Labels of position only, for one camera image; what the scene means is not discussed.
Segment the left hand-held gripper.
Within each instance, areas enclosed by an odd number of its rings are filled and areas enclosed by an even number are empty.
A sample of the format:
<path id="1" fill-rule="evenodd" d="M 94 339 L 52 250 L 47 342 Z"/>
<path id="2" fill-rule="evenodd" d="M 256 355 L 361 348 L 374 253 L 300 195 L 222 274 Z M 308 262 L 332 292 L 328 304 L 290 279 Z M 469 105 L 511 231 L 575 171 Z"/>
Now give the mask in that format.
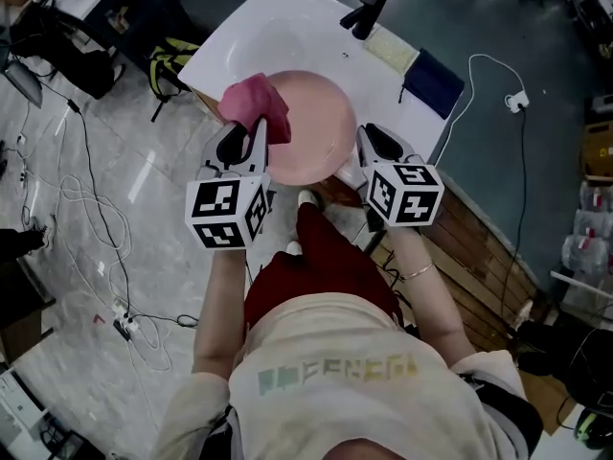
<path id="1" fill-rule="evenodd" d="M 241 158 L 238 123 L 227 123 L 208 141 L 196 180 L 187 185 L 185 208 L 187 226 L 206 249 L 246 249 L 254 243 L 271 212 L 266 168 L 264 117 L 256 121 Z"/>

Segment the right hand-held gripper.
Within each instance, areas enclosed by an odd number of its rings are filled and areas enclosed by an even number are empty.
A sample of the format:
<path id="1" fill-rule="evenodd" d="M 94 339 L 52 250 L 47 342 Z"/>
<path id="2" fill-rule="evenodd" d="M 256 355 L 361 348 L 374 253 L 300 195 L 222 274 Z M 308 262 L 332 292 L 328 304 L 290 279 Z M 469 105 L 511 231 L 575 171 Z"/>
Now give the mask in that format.
<path id="1" fill-rule="evenodd" d="M 391 130 L 369 123 L 356 133 L 358 159 L 366 181 L 358 189 L 362 205 L 389 227 L 431 225 L 444 185 L 435 167 Z"/>

